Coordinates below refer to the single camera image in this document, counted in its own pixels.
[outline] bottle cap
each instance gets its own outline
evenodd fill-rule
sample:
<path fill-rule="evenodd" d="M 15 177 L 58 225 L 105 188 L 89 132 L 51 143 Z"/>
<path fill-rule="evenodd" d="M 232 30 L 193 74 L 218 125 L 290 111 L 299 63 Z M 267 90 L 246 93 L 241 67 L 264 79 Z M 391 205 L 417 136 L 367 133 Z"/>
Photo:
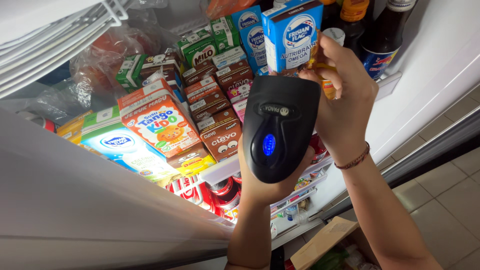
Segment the bottle cap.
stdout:
<path fill-rule="evenodd" d="M 327 37 L 333 38 L 340 46 L 343 47 L 343 42 L 345 41 L 345 32 L 340 28 L 328 28 L 325 29 L 324 33 Z"/>
<path fill-rule="evenodd" d="M 345 0 L 343 1 L 340 18 L 346 22 L 356 22 L 365 17 L 369 0 Z"/>
<path fill-rule="evenodd" d="M 320 0 L 324 5 L 336 3 L 336 0 Z"/>
<path fill-rule="evenodd" d="M 416 0 L 388 0 L 387 8 L 395 12 L 404 12 L 411 10 Z"/>

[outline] wire rack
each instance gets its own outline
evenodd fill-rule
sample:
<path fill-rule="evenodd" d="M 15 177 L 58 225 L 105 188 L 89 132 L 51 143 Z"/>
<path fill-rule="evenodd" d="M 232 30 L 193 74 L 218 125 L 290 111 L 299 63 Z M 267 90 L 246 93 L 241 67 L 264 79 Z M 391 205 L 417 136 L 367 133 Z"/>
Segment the wire rack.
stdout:
<path fill-rule="evenodd" d="M 0 98 L 43 77 L 128 19 L 134 0 L 106 0 L 0 45 Z"/>

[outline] hand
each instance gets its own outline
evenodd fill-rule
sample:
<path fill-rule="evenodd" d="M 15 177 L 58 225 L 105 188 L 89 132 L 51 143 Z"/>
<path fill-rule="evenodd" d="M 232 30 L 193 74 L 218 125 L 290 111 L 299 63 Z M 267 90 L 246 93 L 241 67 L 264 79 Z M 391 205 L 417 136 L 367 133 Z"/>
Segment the hand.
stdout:
<path fill-rule="evenodd" d="M 345 166 L 365 151 L 365 131 L 378 92 L 378 85 L 352 52 L 320 34 L 319 59 L 336 67 L 317 74 L 332 81 L 337 99 L 329 100 L 322 91 L 315 130 L 338 166 Z M 300 78 L 320 82 L 313 71 L 301 71 Z"/>
<path fill-rule="evenodd" d="M 267 184 L 258 180 L 248 168 L 243 155 L 243 136 L 240 137 L 238 150 L 242 177 L 241 200 L 248 200 L 259 207 L 269 206 L 290 195 L 295 183 L 310 165 L 315 153 L 313 148 L 309 146 L 300 165 L 289 177 L 275 184 Z"/>

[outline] refrigerator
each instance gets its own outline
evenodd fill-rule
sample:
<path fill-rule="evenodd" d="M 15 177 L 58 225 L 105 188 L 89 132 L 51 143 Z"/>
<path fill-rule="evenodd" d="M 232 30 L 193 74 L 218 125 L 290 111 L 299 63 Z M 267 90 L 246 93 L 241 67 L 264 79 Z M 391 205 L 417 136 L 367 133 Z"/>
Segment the refrigerator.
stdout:
<path fill-rule="evenodd" d="M 155 9 L 159 24 L 176 35 L 208 23 L 206 0 L 151 1 L 162 6 Z M 133 0 L 3 3 L 0 101 L 32 87 L 107 29 L 119 26 L 132 4 Z M 376 0 L 375 16 L 384 7 L 385 0 Z M 366 133 L 376 164 L 480 82 L 478 10 L 480 2 L 475 0 L 417 0 L 403 45 L 378 82 Z M 405 157 L 385 172 L 385 178 L 394 172 L 390 177 L 398 185 L 408 176 L 395 167 L 424 164 L 429 157 L 453 149 L 455 142 L 479 138 L 478 118 L 478 111 L 471 113 L 451 134 L 429 141 L 423 148 L 436 145 L 429 154 Z M 168 269 L 226 255 L 235 224 L 178 196 L 187 189 L 174 194 L 152 186 L 6 110 L 0 110 L 0 126 L 0 268 Z M 470 131 L 462 132 L 460 126 Z M 439 147 L 445 138 L 451 143 Z M 326 158 L 305 171 L 308 175 L 322 168 L 301 197 L 311 201 L 309 222 L 298 226 L 274 219 L 277 236 L 272 248 L 351 206 L 346 200 L 329 215 L 319 214 L 346 190 L 332 162 Z M 202 171 L 196 185 L 214 184 L 238 171 L 238 156 L 233 156 Z"/>

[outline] pink carton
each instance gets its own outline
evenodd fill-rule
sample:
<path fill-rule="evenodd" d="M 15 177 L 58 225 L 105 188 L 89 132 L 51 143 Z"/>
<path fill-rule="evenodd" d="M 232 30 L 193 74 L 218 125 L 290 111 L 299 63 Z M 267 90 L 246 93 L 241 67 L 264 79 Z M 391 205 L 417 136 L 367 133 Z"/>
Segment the pink carton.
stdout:
<path fill-rule="evenodd" d="M 248 94 L 250 93 L 250 87 L 252 86 L 252 83 L 253 81 L 250 81 L 249 83 L 246 83 L 242 86 L 236 87 L 232 90 L 228 90 L 227 96 L 228 99 L 230 99 L 230 102 L 233 104 L 237 101 L 247 98 Z"/>
<path fill-rule="evenodd" d="M 235 113 L 239 117 L 239 120 L 243 123 L 243 118 L 245 116 L 245 108 L 247 107 L 247 99 L 240 100 L 232 105 Z"/>

